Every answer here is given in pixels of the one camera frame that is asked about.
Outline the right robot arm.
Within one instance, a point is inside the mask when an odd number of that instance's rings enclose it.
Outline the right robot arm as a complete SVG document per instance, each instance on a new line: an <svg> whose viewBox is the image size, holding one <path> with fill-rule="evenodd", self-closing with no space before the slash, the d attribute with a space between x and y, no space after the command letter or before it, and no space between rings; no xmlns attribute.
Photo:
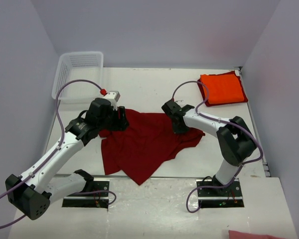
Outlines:
<svg viewBox="0 0 299 239"><path fill-rule="evenodd" d="M169 100L161 107L171 119L176 134L198 129L218 140L223 162L212 178L210 188L216 195L223 196L230 190L230 184L241 170L241 166L257 147L255 139L241 117L218 118L203 114L191 105L181 107Z"/></svg>

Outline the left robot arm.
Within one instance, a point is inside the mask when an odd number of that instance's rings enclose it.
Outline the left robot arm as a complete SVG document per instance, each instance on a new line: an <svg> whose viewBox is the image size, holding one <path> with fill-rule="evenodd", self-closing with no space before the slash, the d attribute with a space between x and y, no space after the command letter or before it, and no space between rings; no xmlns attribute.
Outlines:
<svg viewBox="0 0 299 239"><path fill-rule="evenodd" d="M124 131L129 126L125 108L118 106L119 93L108 92L94 99L63 130L58 142L21 175L10 175L5 186L8 201L31 220L41 217L50 204L69 195L93 194L94 178L79 169L70 176L52 182L62 166L95 139L102 130Z"/></svg>

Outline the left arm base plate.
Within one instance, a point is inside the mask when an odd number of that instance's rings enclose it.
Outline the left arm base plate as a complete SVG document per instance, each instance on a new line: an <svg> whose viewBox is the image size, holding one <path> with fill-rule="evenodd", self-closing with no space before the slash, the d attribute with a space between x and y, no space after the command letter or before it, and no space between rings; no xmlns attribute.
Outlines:
<svg viewBox="0 0 299 239"><path fill-rule="evenodd" d="M110 189L110 181L105 179L95 179L91 191L104 191ZM70 195L62 201L63 208L93 208L108 209L109 193L99 192L88 195Z"/></svg>

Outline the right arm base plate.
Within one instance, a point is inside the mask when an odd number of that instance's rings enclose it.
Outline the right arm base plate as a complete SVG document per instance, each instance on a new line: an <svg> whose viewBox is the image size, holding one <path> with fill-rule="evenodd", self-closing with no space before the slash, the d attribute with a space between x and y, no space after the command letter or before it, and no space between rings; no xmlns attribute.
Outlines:
<svg viewBox="0 0 299 239"><path fill-rule="evenodd" d="M200 209L207 208L243 208L244 201L239 180L235 180L228 188L218 193L212 188L197 190Z"/></svg>

